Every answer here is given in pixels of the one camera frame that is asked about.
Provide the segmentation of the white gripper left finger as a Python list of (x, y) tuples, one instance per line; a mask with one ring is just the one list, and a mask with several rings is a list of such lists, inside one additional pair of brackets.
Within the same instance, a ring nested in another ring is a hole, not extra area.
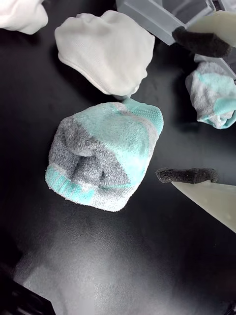
[(227, 56), (236, 46), (236, 13), (219, 10), (207, 15), (188, 28), (172, 32), (176, 43), (190, 52), (212, 58)]

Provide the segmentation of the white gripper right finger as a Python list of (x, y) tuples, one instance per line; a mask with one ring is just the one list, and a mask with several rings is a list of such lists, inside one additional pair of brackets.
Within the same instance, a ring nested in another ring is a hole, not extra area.
[(236, 232), (236, 187), (217, 183), (214, 169), (159, 169), (162, 183), (171, 183), (195, 204)]

